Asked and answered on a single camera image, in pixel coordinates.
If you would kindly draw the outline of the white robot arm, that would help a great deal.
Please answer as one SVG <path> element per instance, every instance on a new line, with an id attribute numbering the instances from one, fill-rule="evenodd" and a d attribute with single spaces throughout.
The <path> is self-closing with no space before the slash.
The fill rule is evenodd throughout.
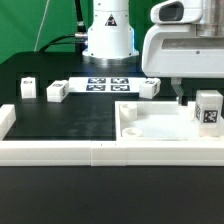
<path id="1" fill-rule="evenodd" d="M 93 0 L 83 58 L 122 64 L 141 58 L 148 77 L 169 77 L 178 96 L 183 78 L 224 78 L 224 0 L 165 0 L 150 11 L 143 49 L 134 47 L 129 0 Z"/>

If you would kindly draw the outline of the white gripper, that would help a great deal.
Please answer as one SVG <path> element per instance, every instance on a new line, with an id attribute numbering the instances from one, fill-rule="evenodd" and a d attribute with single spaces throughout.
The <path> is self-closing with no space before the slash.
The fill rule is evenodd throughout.
<path id="1" fill-rule="evenodd" d="M 150 18 L 142 70 L 149 77 L 172 77 L 179 105 L 181 78 L 224 78 L 224 0 L 166 0 L 151 9 Z"/>

